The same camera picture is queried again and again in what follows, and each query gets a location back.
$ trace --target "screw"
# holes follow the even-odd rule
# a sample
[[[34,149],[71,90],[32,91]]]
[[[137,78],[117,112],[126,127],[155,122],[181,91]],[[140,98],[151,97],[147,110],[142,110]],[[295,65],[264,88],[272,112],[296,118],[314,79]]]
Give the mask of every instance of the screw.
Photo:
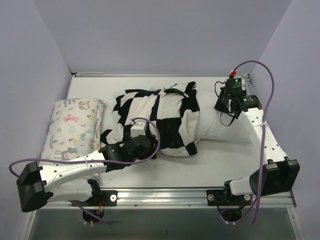
[[[246,195],[244,195],[244,197],[243,197],[246,201],[249,201],[250,200],[250,195],[249,194],[246,194]]]
[[[209,201],[215,200],[215,196],[213,194],[209,194],[207,198]]]
[[[110,201],[111,201],[111,202],[115,202],[116,200],[117,200],[117,196],[114,195],[114,194],[112,194],[112,195],[110,196]]]

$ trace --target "glass panel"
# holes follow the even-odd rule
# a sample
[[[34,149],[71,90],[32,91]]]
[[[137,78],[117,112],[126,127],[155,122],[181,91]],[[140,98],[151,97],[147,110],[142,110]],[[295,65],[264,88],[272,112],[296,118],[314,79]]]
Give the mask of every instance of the glass panel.
[[[150,239],[295,239],[286,208],[261,208],[255,224],[248,215],[225,225],[216,208],[108,209],[113,225],[84,225],[77,209],[40,209],[29,240],[150,240]]]

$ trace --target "wire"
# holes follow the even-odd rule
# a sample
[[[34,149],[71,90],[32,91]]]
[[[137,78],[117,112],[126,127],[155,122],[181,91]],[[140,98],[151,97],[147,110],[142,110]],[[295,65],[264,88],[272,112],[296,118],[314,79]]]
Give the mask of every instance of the wire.
[[[225,219],[225,218],[223,217],[223,213],[224,213],[224,212],[231,211],[231,210],[233,210],[233,209],[224,209],[224,210],[220,211],[219,206],[216,206],[216,207],[217,207],[217,209],[218,209],[218,211],[219,211],[219,213],[220,213],[220,215],[221,215],[221,219],[222,219],[223,221],[226,221],[226,223],[228,223],[228,224],[230,224],[230,223],[236,224],[236,223],[242,221],[242,220],[249,214],[249,212],[252,212],[252,211],[253,211],[253,209],[255,208],[254,205],[255,205],[256,201],[257,201],[257,199],[255,199],[255,200],[253,201],[253,196],[251,195],[251,196],[250,196],[250,207],[249,207],[248,210],[242,215],[242,217],[239,218],[239,219],[236,220],[236,221],[230,221],[230,219]],[[242,211],[244,207],[245,207],[245,206],[240,207],[240,208],[235,212],[235,214],[237,214],[239,211]]]
[[[156,134],[157,134],[157,137],[158,137],[158,143],[157,143],[157,146],[156,146],[154,152],[144,160],[135,161],[135,162],[114,161],[114,160],[58,161],[58,160],[41,159],[41,158],[26,158],[26,159],[21,159],[21,160],[17,160],[17,161],[12,162],[9,165],[9,171],[10,171],[10,173],[15,175],[16,177],[19,177],[19,175],[15,171],[13,171],[13,166],[16,165],[16,164],[19,164],[19,163],[34,162],[34,161],[46,162],[46,163],[54,163],[54,164],[86,164],[86,162],[87,162],[87,163],[107,163],[107,164],[120,164],[120,165],[136,165],[136,164],[145,163],[146,161],[150,160],[154,155],[156,155],[157,151],[159,150],[159,148],[160,148],[160,140],[161,140],[160,139],[160,133],[159,133],[159,130],[157,129],[156,125],[152,121],[150,121],[149,119],[144,118],[144,117],[136,117],[136,118],[134,118],[134,120],[144,120],[144,121],[148,122],[149,124],[151,124],[154,127],[154,129],[156,131]]]
[[[99,220],[100,223],[104,223],[104,224],[109,224],[109,225],[112,225],[113,222],[112,221],[107,221],[107,220],[104,220],[96,215],[94,215],[92,212],[88,211],[87,209],[85,209],[84,207],[80,206],[79,204],[75,203],[74,201],[72,200],[69,200],[70,203],[72,203],[73,205],[75,205],[77,208],[81,209],[82,211],[84,211],[86,214],[89,214],[91,217]]]
[[[227,115],[229,115],[230,117],[232,117],[232,120],[231,120],[231,122],[228,124],[228,125],[224,125],[224,123],[222,122],[222,120],[221,120],[221,116],[222,116],[222,114],[224,114],[225,112],[221,112],[220,113],[220,123],[223,125],[223,126],[225,126],[225,127],[229,127],[234,121],[235,121],[235,116],[234,115],[231,115],[230,113],[226,113]]]
[[[228,102],[226,102],[225,100],[222,100],[220,97],[219,97],[219,95],[218,95],[218,93],[217,93],[217,83],[220,83],[220,84],[225,84],[224,82],[222,82],[222,81],[216,81],[215,83],[214,83],[214,92],[215,92],[215,95],[218,97],[218,99],[220,99],[222,102],[224,102],[224,103],[228,103]]]
[[[266,121],[266,115],[268,112],[268,108],[270,105],[270,102],[272,100],[272,97],[274,96],[275,92],[275,79],[270,71],[270,69],[265,65],[264,63],[256,60],[248,60],[240,63],[238,66],[236,66],[233,70],[235,72],[240,66],[247,64],[247,63],[255,63],[263,66],[267,72],[270,75],[271,78],[271,93],[269,96],[269,99],[264,107],[264,112],[262,115],[262,122],[264,123]],[[259,206],[260,206],[260,199],[261,199],[261,192],[262,192],[262,172],[263,172],[263,166],[264,166],[264,150],[265,150],[265,140],[266,140],[266,125],[262,125],[262,138],[261,138],[261,146],[260,146],[260,162],[259,162],[259,174],[258,174],[258,189],[257,189],[257,196],[256,196],[256,208],[254,210],[254,214],[252,216],[252,223],[254,224],[257,220],[257,215],[259,213]]]

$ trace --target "black cable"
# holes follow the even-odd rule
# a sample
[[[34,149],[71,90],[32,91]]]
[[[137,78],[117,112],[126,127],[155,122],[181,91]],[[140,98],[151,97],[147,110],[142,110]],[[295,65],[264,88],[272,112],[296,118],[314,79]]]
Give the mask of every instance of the black cable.
[[[229,126],[234,122],[234,120],[236,119],[236,117],[235,117],[234,115],[231,115],[230,113],[226,113],[227,115],[229,115],[230,117],[232,117],[232,120],[231,120],[231,122],[230,122],[228,125],[225,125],[225,124],[221,121],[221,115],[222,115],[223,113],[225,113],[225,112],[221,112],[221,113],[220,113],[220,123],[221,123],[223,126],[225,126],[225,127],[229,127]]]
[[[224,82],[222,82],[222,81],[216,81],[215,83],[214,83],[214,92],[215,92],[215,95],[218,97],[218,99],[220,99],[222,102],[224,102],[224,103],[228,103],[228,102],[226,102],[225,100],[222,100],[220,97],[219,97],[219,95],[218,95],[218,93],[217,93],[217,83],[220,83],[220,84],[225,84]]]
[[[239,207],[238,209],[224,209],[224,212],[221,211],[221,209],[219,208],[219,206],[217,205],[216,208],[218,209],[221,217],[226,220],[227,222],[234,222],[236,221],[235,217],[237,214],[239,214],[246,205],[243,205],[241,207]]]

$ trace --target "white wall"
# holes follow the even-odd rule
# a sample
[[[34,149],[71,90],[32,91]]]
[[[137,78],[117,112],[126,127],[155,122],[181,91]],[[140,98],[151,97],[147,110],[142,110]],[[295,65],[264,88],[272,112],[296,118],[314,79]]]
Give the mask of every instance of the white wall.
[[[259,59],[291,2],[33,1],[73,72],[183,76],[224,76]]]
[[[71,74],[31,0],[0,1],[0,33],[0,239],[15,240],[26,215],[8,165],[40,156]]]
[[[319,0],[293,0],[260,58],[275,77],[268,123],[289,157],[300,163],[293,193],[307,240],[320,235],[319,10]],[[252,75],[254,91],[265,104],[268,74],[256,66]]]

